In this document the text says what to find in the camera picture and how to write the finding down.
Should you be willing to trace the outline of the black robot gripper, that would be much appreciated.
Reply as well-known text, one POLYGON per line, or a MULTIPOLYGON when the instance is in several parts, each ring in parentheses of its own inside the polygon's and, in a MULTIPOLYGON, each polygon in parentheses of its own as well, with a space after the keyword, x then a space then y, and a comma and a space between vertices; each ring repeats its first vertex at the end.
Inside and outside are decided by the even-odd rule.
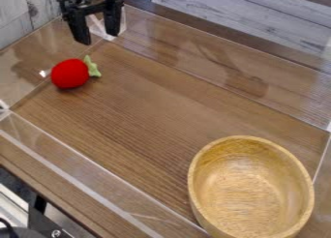
POLYGON ((106 33, 118 36, 121 32, 123 0, 58 0, 62 17, 67 20, 69 27, 77 42, 91 44, 91 33, 86 15, 79 9, 87 9, 87 14, 103 13, 106 33))

